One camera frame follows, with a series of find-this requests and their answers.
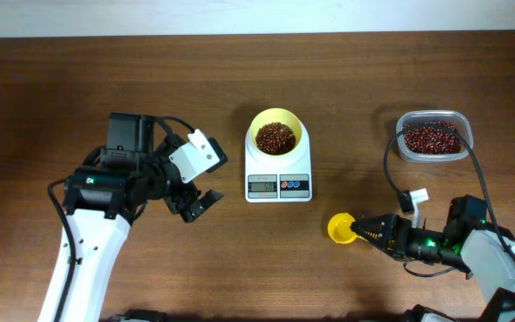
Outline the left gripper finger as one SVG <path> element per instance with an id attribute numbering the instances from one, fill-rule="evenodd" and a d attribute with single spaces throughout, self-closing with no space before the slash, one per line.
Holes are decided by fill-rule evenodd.
<path id="1" fill-rule="evenodd" d="M 195 199 L 184 206 L 179 214 L 185 223 L 192 223 L 223 197 L 223 193 L 210 190 L 200 199 Z"/>
<path id="2" fill-rule="evenodd" d="M 208 141 L 218 158 L 217 163 L 207 169 L 208 173 L 212 173 L 228 161 L 228 156 L 225 154 L 222 147 L 219 145 L 215 138 L 209 138 Z"/>

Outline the yellow measuring scoop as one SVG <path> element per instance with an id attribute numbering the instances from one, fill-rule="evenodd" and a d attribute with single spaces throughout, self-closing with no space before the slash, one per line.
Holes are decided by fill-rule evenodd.
<path id="1" fill-rule="evenodd" d="M 349 213 L 334 215 L 327 225 L 328 236 L 337 244 L 351 244 L 356 240 L 364 241 L 365 238 L 351 230 L 350 227 L 354 222 L 355 218 Z"/>

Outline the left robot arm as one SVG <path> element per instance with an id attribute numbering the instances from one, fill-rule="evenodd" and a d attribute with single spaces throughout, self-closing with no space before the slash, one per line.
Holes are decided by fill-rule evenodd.
<path id="1" fill-rule="evenodd" d="M 174 133 L 170 116 L 112 113 L 106 144 L 47 193 L 62 223 L 61 246 L 39 313 L 41 321 L 98 321 L 114 262 L 148 203 L 162 200 L 192 223 L 222 198 L 194 180 L 224 165 L 216 139 L 191 128 Z"/>

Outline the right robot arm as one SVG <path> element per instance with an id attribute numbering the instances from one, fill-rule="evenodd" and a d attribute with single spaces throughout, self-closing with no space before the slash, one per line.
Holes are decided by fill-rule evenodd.
<path id="1" fill-rule="evenodd" d="M 442 264 L 477 284 L 487 301 L 482 321 L 515 321 L 515 237 L 488 222 L 488 205 L 465 195 L 451 201 L 441 232 L 415 228 L 394 214 L 359 220 L 348 230 L 405 264 Z"/>

